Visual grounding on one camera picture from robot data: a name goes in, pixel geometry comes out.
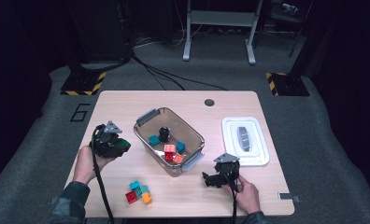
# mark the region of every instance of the hand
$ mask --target hand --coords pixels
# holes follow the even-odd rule
[[[115,158],[102,158],[95,156],[100,171]],[[93,165],[93,154],[90,147],[82,147],[78,152],[77,164],[75,166],[75,172],[73,181],[78,181],[86,185],[95,178],[94,165]]]
[[[261,211],[258,189],[241,175],[238,177],[238,180],[240,184],[237,185],[237,205],[246,211],[247,214]],[[232,190],[228,185],[222,187],[232,195]]]

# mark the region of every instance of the person's left hand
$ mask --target person's left hand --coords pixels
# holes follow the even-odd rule
[[[100,171],[116,158],[102,158],[95,156]],[[95,178],[95,171],[93,165],[93,154],[90,147],[82,147],[78,152],[77,164],[75,166],[73,181],[78,181],[86,185]]]

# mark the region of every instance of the gray carpet floor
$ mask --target gray carpet floor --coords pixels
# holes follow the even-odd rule
[[[273,96],[266,72],[289,72],[292,39],[263,35],[255,50],[256,65],[249,65],[242,35],[205,36],[193,40],[191,59],[182,61],[184,43],[178,47],[152,44],[135,49],[144,62],[178,76],[222,86],[230,91],[257,92],[290,192],[301,198],[295,213],[269,217],[271,223],[370,223],[370,188],[363,174],[347,158],[334,137],[324,102],[308,77],[303,77],[309,97]],[[103,67],[107,64],[88,64]],[[66,96],[60,88],[67,67],[51,72],[53,86],[37,119],[6,169],[0,175],[0,223],[44,223],[50,200],[64,188],[79,143],[98,94]],[[213,87],[177,79],[192,91]],[[180,88],[161,80],[170,91]],[[161,91],[161,85],[139,63],[107,72],[101,91]],[[84,121],[71,122],[79,104],[88,111]],[[90,218],[88,223],[107,223]]]

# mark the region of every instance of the white container lid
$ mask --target white container lid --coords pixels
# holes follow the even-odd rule
[[[222,120],[222,132],[226,152],[240,158],[240,165],[263,166],[269,162],[266,142],[256,118],[227,117]]]

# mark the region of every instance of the yellow and black striped tape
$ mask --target yellow and black striped tape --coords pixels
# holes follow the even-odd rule
[[[266,73],[267,81],[269,83],[270,91],[273,95],[278,95],[278,89],[275,82],[273,81],[272,75],[287,76],[286,73]]]
[[[94,85],[94,88],[90,91],[62,91],[62,95],[95,95],[101,88],[103,84],[104,77],[106,77],[107,73],[103,73],[98,77],[97,82]]]

